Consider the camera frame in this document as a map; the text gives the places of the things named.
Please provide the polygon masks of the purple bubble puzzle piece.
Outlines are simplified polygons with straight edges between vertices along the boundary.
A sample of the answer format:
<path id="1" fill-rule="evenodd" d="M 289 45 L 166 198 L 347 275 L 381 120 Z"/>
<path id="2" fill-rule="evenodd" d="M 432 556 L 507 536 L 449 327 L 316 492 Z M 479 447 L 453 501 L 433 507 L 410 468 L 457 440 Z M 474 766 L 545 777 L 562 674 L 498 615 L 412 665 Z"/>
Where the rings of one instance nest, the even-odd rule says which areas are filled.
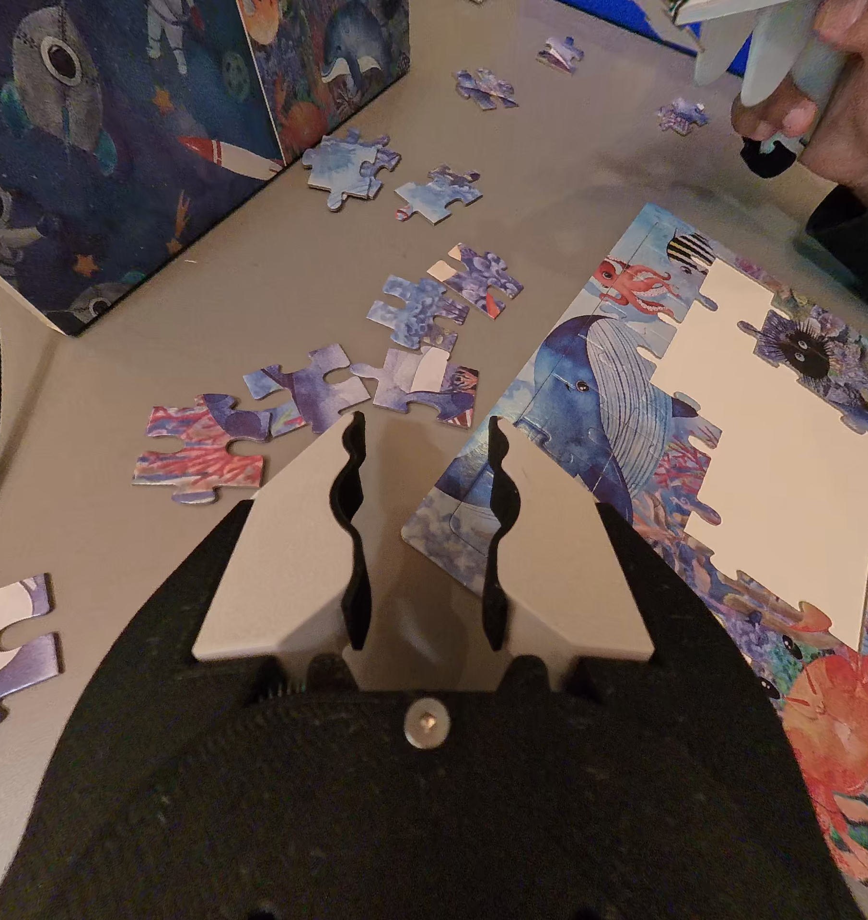
<path id="1" fill-rule="evenodd" d="M 462 266 L 457 268 L 439 260 L 428 269 L 428 275 L 491 319 L 501 315 L 507 299 L 516 298 L 524 290 L 524 285 L 509 273 L 507 262 L 493 251 L 480 254 L 459 243 L 451 248 L 449 257 Z"/>

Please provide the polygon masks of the person's right forearm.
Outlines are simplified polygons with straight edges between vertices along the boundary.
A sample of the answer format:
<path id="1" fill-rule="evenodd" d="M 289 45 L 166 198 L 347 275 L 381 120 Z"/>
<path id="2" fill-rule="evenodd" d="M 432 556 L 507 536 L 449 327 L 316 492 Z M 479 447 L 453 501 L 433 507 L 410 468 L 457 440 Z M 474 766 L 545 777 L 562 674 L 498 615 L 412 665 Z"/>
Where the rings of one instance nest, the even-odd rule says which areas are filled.
<path id="1" fill-rule="evenodd" d="M 868 305 L 868 207 L 854 191 L 843 185 L 831 190 L 810 214 L 804 237 L 848 273 Z"/>

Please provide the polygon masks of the blue plastic bin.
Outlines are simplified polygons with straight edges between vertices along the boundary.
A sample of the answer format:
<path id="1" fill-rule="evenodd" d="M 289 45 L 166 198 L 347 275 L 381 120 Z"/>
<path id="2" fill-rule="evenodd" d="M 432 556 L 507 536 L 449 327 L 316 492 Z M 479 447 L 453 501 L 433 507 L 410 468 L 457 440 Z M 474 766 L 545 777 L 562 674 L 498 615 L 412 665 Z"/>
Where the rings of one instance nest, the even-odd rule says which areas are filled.
<path id="1" fill-rule="evenodd" d="M 667 22 L 662 24 L 665 34 L 661 34 L 654 23 L 647 19 L 646 13 L 637 2 L 561 1 L 560 3 L 680 53 L 695 56 L 700 47 L 699 38 L 703 22 L 675 27 L 670 19 L 665 17 Z"/>

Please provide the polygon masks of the illustrated puzzle box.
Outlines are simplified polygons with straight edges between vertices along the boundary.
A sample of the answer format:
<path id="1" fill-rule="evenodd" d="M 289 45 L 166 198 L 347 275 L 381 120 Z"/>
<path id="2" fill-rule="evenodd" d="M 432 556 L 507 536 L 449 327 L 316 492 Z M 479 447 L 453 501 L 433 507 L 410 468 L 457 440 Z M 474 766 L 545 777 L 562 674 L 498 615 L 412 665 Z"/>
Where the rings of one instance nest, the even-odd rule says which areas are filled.
<path id="1" fill-rule="evenodd" d="M 75 337 L 407 74 L 405 1 L 0 1 L 0 286 Z"/>

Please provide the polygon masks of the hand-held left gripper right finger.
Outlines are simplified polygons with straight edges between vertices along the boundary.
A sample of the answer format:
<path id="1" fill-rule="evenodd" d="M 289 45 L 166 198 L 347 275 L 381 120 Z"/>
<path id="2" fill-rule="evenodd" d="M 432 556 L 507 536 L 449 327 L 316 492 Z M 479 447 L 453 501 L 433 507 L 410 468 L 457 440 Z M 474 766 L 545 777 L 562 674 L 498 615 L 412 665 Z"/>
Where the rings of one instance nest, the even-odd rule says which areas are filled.
<path id="1" fill-rule="evenodd" d="M 509 420 L 488 423 L 497 531 L 486 554 L 483 627 L 492 650 L 550 673 L 600 658 L 646 663 L 654 644 L 601 505 Z"/>

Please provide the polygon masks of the row of loose jigsaw pieces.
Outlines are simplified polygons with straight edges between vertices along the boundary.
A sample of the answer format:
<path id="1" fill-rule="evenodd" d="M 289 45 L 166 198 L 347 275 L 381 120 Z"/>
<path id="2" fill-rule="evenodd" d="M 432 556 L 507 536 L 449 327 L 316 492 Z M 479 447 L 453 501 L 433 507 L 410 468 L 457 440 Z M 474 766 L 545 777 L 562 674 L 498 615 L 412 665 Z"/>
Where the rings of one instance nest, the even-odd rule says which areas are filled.
<path id="1" fill-rule="evenodd" d="M 304 426 L 316 435 L 328 431 L 339 418 L 370 399 L 362 378 L 376 378 L 380 385 L 373 397 L 379 405 L 405 411 L 409 404 L 428 405 L 440 413 L 440 420 L 455 426 L 469 427 L 473 417 L 478 372 L 450 362 L 451 346 L 437 344 L 442 332 L 430 321 L 438 314 L 459 310 L 455 321 L 462 324 L 468 306 L 460 306 L 444 296 L 447 289 L 432 279 L 412 283 L 391 276 L 384 285 L 387 293 L 405 301 L 403 308 L 376 302 L 370 309 L 371 321 L 393 328 L 393 339 L 414 351 L 387 352 L 385 367 L 376 369 L 366 363 L 348 362 L 338 343 L 311 352 L 308 366 L 284 372 L 279 364 L 245 375 L 245 385 L 252 399 L 265 398 L 288 390 L 291 399 L 274 408 L 248 410 L 238 408 L 232 394 L 207 393 L 195 396 L 188 407 L 156 406 L 150 410 L 145 428 L 146 438 L 169 438 L 182 443 L 170 452 L 145 450 L 131 467 L 131 482 L 136 486 L 169 488 L 172 498 L 184 507 L 212 504 L 222 489 L 261 489 L 265 458 L 261 454 L 233 454 L 231 445 L 240 441 L 266 443 Z M 78 420 L 80 431 L 67 441 L 62 434 L 50 446 L 51 459 L 58 456 L 60 469 L 69 475 L 79 474 L 79 484 L 88 496 L 86 508 L 91 522 L 111 535 L 115 516 L 107 493 L 96 495 L 92 473 L 103 466 L 103 443 L 110 442 L 115 423 L 115 402 L 95 397 L 96 417 L 82 412 L 85 406 L 70 396 L 68 418 Z M 227 563 L 205 563 L 205 574 L 217 576 L 217 587 Z M 31 623 L 36 617 L 51 613 L 55 596 L 49 576 L 34 576 L 0 587 L 0 637 L 9 627 Z M 58 635 L 44 633 L 31 641 L 8 650 L 0 650 L 0 722 L 6 715 L 6 698 L 62 673 Z"/>

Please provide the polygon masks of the purple white puzzle piece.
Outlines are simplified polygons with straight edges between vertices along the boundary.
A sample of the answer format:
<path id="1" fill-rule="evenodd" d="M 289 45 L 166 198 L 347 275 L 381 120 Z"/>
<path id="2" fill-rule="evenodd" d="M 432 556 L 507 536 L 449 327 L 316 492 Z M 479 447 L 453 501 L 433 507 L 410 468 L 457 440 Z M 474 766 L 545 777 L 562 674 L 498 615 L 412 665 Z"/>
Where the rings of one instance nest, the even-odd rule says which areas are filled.
<path id="1" fill-rule="evenodd" d="M 545 40 L 536 58 L 560 73 L 573 75 L 577 72 L 578 64 L 584 60 L 585 52 L 578 47 L 571 36 L 564 39 L 550 37 Z"/>

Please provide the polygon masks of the light blue puzzle piece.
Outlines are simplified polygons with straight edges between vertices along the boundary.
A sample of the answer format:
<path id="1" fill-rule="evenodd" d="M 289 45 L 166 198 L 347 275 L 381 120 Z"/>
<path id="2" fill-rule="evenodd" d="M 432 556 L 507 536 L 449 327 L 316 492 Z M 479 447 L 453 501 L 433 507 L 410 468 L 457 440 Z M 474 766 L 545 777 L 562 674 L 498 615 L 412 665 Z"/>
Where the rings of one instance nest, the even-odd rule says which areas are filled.
<path id="1" fill-rule="evenodd" d="M 309 186 L 328 193 L 327 206 L 334 212 L 347 199 L 373 200 L 382 188 L 378 173 L 394 171 L 401 160 L 402 155 L 390 147 L 389 136 L 363 142 L 357 130 L 344 137 L 326 135 L 301 157 L 310 171 Z"/>

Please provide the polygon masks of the pink coral puzzle piece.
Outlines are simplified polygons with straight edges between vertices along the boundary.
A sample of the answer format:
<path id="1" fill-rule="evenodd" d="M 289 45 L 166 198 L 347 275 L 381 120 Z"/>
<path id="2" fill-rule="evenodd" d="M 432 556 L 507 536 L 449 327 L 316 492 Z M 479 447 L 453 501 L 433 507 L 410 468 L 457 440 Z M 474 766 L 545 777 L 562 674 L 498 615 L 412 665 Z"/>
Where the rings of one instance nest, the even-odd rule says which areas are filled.
<path id="1" fill-rule="evenodd" d="M 709 124 L 710 116 L 702 102 L 676 98 L 658 109 L 658 127 L 663 132 L 674 132 L 688 137 L 694 131 Z"/>

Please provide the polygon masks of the sea animal jigsaw puzzle board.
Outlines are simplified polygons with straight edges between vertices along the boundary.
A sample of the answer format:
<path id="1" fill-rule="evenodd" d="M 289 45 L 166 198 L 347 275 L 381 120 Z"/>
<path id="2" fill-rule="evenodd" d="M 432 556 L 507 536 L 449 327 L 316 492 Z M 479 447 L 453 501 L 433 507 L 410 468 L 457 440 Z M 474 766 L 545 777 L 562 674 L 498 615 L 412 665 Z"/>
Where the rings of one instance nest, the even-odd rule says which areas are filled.
<path id="1" fill-rule="evenodd" d="M 726 628 L 868 887 L 868 337 L 647 204 L 489 415 Z"/>

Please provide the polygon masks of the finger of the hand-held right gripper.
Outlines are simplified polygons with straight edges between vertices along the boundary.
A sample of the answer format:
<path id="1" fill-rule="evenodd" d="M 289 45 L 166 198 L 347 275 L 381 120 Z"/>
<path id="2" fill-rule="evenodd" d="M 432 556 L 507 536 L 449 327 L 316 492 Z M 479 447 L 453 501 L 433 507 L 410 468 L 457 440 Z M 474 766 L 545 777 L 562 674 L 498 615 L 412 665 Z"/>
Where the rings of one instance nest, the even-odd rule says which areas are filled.
<path id="1" fill-rule="evenodd" d="M 668 1 L 665 8 L 676 26 L 692 26 L 714 19 L 756 11 L 761 1 Z"/>

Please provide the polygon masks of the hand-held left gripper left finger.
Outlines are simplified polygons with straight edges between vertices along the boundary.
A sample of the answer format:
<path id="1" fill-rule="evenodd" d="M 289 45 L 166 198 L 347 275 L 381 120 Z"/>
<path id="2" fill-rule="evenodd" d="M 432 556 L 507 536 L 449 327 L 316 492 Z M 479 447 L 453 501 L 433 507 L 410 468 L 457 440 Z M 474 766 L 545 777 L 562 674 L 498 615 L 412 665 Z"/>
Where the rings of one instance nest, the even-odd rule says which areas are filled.
<path id="1" fill-rule="evenodd" d="M 343 415 L 256 493 L 193 646 L 198 661 L 269 656 L 307 672 L 364 649 L 371 587 L 354 517 L 366 419 Z"/>

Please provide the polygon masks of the person's right hand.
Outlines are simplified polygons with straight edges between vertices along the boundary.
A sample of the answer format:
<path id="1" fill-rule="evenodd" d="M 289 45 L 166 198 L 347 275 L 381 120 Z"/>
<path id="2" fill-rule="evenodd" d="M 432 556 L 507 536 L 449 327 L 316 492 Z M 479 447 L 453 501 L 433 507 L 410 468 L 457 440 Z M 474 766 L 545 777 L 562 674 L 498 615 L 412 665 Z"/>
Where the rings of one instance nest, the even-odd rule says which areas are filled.
<path id="1" fill-rule="evenodd" d="M 753 141 L 776 133 L 808 135 L 799 163 L 814 176 L 848 189 L 868 211 L 868 1 L 822 2 L 817 36 L 846 57 L 822 114 L 817 104 L 785 79 L 772 96 L 747 107 L 736 98 L 735 131 Z"/>

